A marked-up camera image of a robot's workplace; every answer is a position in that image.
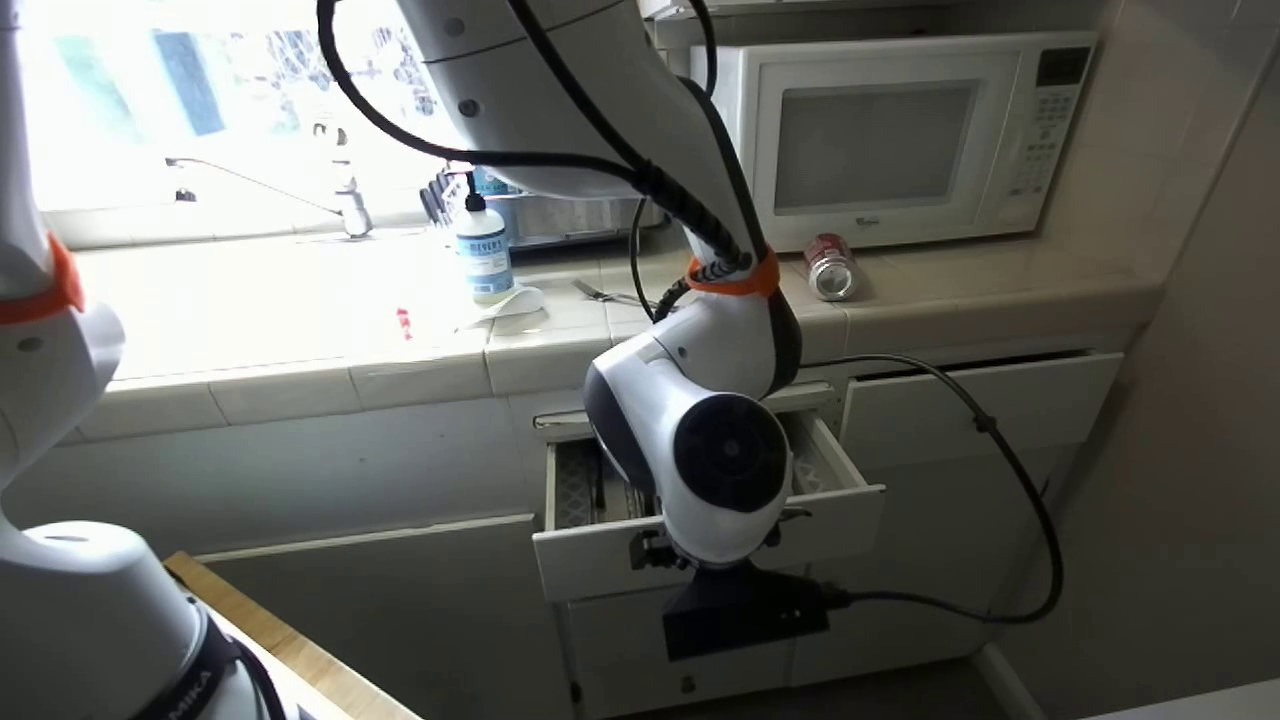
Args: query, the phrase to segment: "white countertop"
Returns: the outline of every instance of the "white countertop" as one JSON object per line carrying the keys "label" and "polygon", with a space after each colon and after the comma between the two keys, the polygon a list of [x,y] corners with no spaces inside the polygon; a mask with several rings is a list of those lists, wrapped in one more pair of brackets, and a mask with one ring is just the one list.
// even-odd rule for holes
{"label": "white countertop", "polygon": [[[515,265],[546,317],[470,324],[481,307],[435,226],[366,242],[331,234],[80,253],[83,284],[125,317],[130,349],[96,419],[80,430],[135,434],[388,404],[576,389],[587,358],[643,328],[638,303],[583,298],[576,279],[631,293],[625,257]],[[643,257],[643,284],[685,267],[685,246]],[[870,293],[821,303],[800,261],[784,293],[803,328],[803,364],[857,353],[1124,349],[1161,284],[1129,267],[987,240],[859,257]]]}

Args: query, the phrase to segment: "microwave window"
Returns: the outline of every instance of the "microwave window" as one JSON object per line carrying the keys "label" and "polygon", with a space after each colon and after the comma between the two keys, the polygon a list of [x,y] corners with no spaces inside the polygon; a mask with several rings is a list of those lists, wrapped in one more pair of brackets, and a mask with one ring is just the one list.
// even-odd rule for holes
{"label": "microwave window", "polygon": [[777,212],[953,190],[978,84],[784,92]]}

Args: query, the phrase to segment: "plastic bottle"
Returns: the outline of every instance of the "plastic bottle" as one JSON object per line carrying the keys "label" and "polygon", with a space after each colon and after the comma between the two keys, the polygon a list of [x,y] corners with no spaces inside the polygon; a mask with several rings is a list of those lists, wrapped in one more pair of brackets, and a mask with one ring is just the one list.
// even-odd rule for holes
{"label": "plastic bottle", "polygon": [[835,230],[821,230],[803,246],[803,279],[826,303],[845,303],[859,293],[859,270],[847,242]]}
{"label": "plastic bottle", "polygon": [[511,293],[511,240],[510,223],[476,190],[476,170],[470,170],[464,212],[454,220],[458,261],[476,303],[492,303]]}

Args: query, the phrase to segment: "window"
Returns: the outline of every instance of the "window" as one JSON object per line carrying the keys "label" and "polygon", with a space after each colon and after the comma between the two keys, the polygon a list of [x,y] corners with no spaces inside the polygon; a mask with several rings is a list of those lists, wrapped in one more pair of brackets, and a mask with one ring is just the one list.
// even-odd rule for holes
{"label": "window", "polygon": [[784,92],[777,207],[944,198],[974,84]]}
{"label": "window", "polygon": [[[311,16],[311,0],[29,0],[20,50],[46,220],[80,246],[337,226],[319,207],[339,170],[355,170],[376,220],[415,212],[440,160],[349,107]],[[349,2],[339,47],[382,113],[458,145],[398,0]]]}

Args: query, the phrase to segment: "faucet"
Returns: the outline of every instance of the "faucet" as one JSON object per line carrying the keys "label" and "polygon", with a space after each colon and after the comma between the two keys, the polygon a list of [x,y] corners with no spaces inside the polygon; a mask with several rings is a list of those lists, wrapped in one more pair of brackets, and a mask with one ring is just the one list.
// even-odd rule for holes
{"label": "faucet", "polygon": [[[366,240],[374,230],[374,216],[369,216],[366,190],[355,185],[355,170],[345,170],[345,180],[331,186],[337,202],[325,202],[325,198],[301,195],[294,186],[269,185],[262,175],[249,175],[249,170],[242,170],[234,163],[215,163],[215,160],[203,160],[203,154],[165,154],[165,167],[186,167],[186,163],[234,175],[242,185],[254,185],[254,186],[276,190],[276,195],[288,195],[288,198],[319,207],[330,216],[339,216],[349,240]],[[197,202],[197,190],[194,186],[175,186],[175,198],[182,202]]]}

